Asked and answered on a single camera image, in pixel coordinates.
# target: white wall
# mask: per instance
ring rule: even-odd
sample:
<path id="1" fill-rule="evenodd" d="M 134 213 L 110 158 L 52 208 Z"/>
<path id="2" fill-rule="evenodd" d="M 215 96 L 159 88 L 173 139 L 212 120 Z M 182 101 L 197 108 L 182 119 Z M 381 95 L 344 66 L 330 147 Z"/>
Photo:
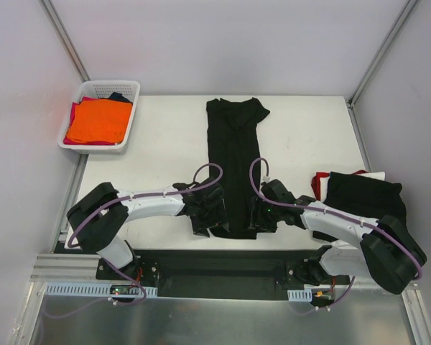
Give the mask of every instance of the white wall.
<path id="1" fill-rule="evenodd" d="M 53 0 L 91 78 L 350 97 L 406 0 Z"/>
<path id="2" fill-rule="evenodd" d="M 0 344 L 60 214 L 76 156 L 56 136 L 79 83 L 38 1 L 0 0 Z"/>
<path id="3" fill-rule="evenodd" d="M 404 186 L 407 225 L 429 259 L 421 289 L 431 317 L 431 0 L 407 22 L 356 117 L 373 168 Z"/>

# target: plastic basket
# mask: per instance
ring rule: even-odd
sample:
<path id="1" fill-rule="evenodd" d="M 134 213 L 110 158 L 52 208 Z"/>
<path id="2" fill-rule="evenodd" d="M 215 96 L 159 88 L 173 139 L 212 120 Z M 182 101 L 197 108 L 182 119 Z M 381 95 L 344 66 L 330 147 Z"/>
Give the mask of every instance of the plastic basket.
<path id="1" fill-rule="evenodd" d="M 129 117 L 128 128 L 124 135 L 124 139 L 117 145 L 66 145 L 64 138 L 70 125 L 70 113 L 62 124 L 62 129 L 59 134 L 58 144 L 63 149 L 75 150 L 84 155 L 105 154 L 105 155 L 121 155 L 125 153 L 128 143 L 129 132 L 136 113 L 137 99 L 141 86 L 136 81 L 130 80 L 92 80 L 86 81 L 80 85 L 77 93 L 73 96 L 72 102 L 79 103 L 84 96 L 92 98 L 108 98 L 113 92 L 119 92 L 124 97 L 129 99 L 132 104 L 131 116 Z"/>

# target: white table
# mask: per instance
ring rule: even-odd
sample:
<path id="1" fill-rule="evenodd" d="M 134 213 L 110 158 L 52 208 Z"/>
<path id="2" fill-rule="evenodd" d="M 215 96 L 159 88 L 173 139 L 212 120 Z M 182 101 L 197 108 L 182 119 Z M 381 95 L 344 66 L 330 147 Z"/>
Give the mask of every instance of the white table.
<path id="1" fill-rule="evenodd" d="M 250 96 L 222 96 L 245 101 Z M 208 161 L 206 102 L 218 96 L 140 96 L 126 154 L 90 155 L 78 199 L 110 181 L 122 190 L 153 190 L 190 182 Z M 363 169 L 356 136 L 343 97 L 257 96 L 271 111 L 257 126 L 261 156 L 270 177 L 296 197 L 313 196 L 317 171 L 351 173 Z M 208 176 L 201 172 L 198 180 Z M 154 217 L 125 224 L 119 236 L 135 249 L 316 249 L 309 231 L 281 223 L 275 234 L 257 240 L 194 236 L 187 217 Z"/>

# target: basket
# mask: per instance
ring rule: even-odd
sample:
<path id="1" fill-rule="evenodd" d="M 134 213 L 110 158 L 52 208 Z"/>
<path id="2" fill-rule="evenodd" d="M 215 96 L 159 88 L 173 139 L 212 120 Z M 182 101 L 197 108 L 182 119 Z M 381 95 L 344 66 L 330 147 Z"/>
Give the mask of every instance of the basket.
<path id="1" fill-rule="evenodd" d="M 129 99 L 132 104 L 131 116 L 129 117 L 128 128 L 124 135 L 123 141 L 118 145 L 67 145 L 64 144 L 64 138 L 70 125 L 70 113 L 64 120 L 62 129 L 59 134 L 58 144 L 63 149 L 71 149 L 83 155 L 105 154 L 105 155 L 121 155 L 126 151 L 129 132 L 131 131 L 132 121 L 136 112 L 137 99 L 141 86 L 136 81 L 130 80 L 92 80 L 86 81 L 80 85 L 77 93 L 74 95 L 72 102 L 79 103 L 84 96 L 92 98 L 108 98 L 113 92 L 119 92 L 124 97 Z"/>

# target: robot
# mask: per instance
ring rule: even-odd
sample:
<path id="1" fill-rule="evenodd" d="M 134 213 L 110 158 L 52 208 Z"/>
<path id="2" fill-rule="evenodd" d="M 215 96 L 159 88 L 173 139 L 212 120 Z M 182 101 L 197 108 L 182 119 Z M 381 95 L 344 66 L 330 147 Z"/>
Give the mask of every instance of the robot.
<path id="1" fill-rule="evenodd" d="M 75 229 L 69 247 L 98 254 L 101 263 L 137 280 L 142 264 L 129 244 L 117 236 L 120 227 L 146 217 L 188 216 L 195 235 L 209 236 L 210 229 L 220 225 L 228 231 L 219 180 L 220 176 L 196 183 L 194 178 L 191 184 L 175 183 L 147 193 L 131 193 L 101 183 L 68 211 L 68 221 Z M 420 278 L 427 257 L 397 219 L 364 219 L 306 195 L 295 198 L 278 180 L 265 180 L 261 193 L 256 193 L 251 227 L 257 232 L 274 233 L 277 223 L 284 221 L 346 243 L 323 245 L 297 264 L 293 275 L 303 284 L 318 286 L 339 275 L 370 277 L 386 291 L 400 294 L 412 280 Z"/>

